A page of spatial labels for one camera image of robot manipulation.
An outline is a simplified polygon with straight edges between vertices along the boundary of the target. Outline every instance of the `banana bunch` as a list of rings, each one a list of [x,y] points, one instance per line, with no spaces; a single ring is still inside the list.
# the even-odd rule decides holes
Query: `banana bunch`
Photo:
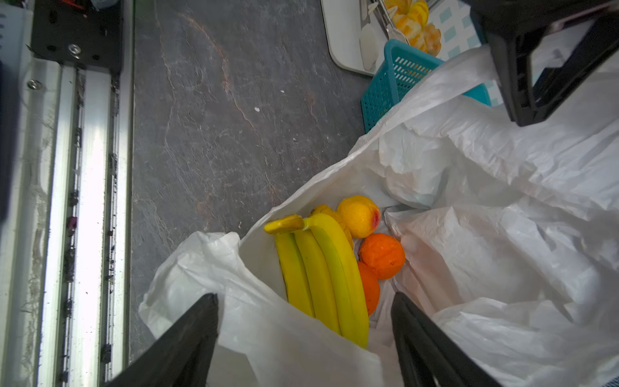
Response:
[[[314,211],[305,219],[290,215],[274,220],[264,231],[275,234],[288,301],[365,348],[370,322],[363,284],[355,253],[339,223]]]
[[[348,227],[346,227],[346,223],[344,223],[344,220],[342,219],[340,214],[337,213],[337,211],[333,211],[326,204],[320,204],[310,212],[309,216],[312,216],[314,214],[326,214],[335,219],[340,225],[340,227],[342,227],[342,230],[344,230],[344,234],[346,234],[346,239],[348,240],[350,247],[355,248],[355,243],[352,241],[352,235],[350,234],[350,230],[348,229]]]

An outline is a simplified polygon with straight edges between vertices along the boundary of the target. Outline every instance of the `teal plastic basket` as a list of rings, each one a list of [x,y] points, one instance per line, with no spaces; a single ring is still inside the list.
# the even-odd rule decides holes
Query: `teal plastic basket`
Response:
[[[365,132],[369,132],[417,82],[441,63],[442,60],[401,41],[389,40],[385,44],[385,61],[361,98]],[[484,84],[470,89],[464,95],[491,106]]]

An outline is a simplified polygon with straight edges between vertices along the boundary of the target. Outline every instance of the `screw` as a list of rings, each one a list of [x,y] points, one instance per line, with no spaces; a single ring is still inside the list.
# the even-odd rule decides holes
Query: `screw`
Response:
[[[77,205],[78,197],[79,197],[78,191],[73,191],[69,194],[69,205],[71,207],[75,207]]]
[[[39,90],[41,86],[43,86],[41,85],[41,82],[37,81],[36,79],[30,79],[28,82],[26,82],[26,85],[30,90]]]
[[[79,55],[82,53],[82,49],[80,48],[80,46],[71,43],[69,45],[69,52],[71,53],[71,55],[73,55],[75,59],[79,59]]]

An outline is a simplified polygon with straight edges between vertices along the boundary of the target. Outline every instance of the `metal frame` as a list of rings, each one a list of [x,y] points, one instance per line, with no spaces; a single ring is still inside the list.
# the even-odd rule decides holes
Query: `metal frame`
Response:
[[[66,250],[67,204],[72,181],[71,153],[75,142],[77,71],[65,66],[60,86],[60,106],[56,126],[54,178],[51,191],[50,234],[45,267],[45,293],[41,325],[40,368],[38,385],[53,386],[58,380],[59,356],[62,354],[61,320],[63,258]]]
[[[122,5],[119,77],[34,59],[22,44],[0,227],[0,385],[96,386],[128,362],[134,4]]]
[[[80,190],[71,332],[69,334],[69,385],[96,385],[100,375],[103,337],[103,284],[108,164],[111,124],[111,75],[87,71],[84,125],[81,138]]]
[[[123,71],[119,80],[118,125],[115,131],[116,223],[113,264],[111,366],[108,380],[128,363],[129,241],[131,224],[131,151],[133,142],[133,2],[123,2]]]
[[[24,42],[31,23],[25,11]],[[0,385],[32,385],[37,377],[60,76],[59,64],[22,50],[9,208],[0,227]]]

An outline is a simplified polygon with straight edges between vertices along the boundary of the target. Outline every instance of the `countertop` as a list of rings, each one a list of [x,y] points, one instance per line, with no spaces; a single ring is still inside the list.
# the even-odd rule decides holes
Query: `countertop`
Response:
[[[129,359],[137,307],[190,234],[242,237],[363,135],[370,78],[329,56],[318,0],[137,0]]]

